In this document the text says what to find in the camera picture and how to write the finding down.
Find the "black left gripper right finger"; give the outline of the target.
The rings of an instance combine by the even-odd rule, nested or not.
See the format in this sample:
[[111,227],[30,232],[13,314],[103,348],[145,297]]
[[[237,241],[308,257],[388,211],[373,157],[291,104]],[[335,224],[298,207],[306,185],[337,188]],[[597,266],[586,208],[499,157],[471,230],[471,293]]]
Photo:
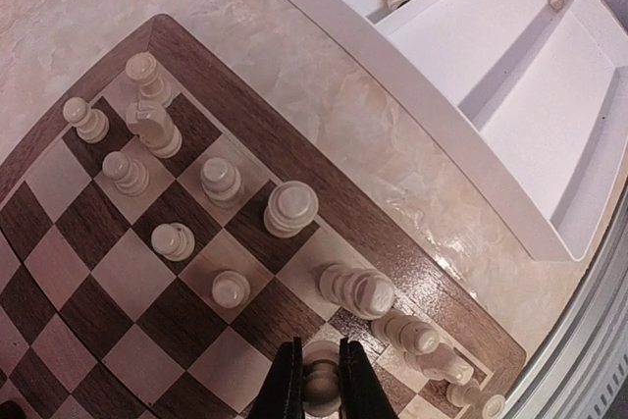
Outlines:
[[397,419],[380,381],[357,340],[340,341],[340,418]]

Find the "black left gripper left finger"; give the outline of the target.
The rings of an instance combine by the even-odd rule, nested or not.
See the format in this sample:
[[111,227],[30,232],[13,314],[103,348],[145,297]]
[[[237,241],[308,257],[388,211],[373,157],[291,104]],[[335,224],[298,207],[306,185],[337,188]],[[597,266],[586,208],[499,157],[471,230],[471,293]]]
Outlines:
[[301,419],[302,390],[302,341],[301,338],[294,338],[280,346],[253,402],[250,419]]

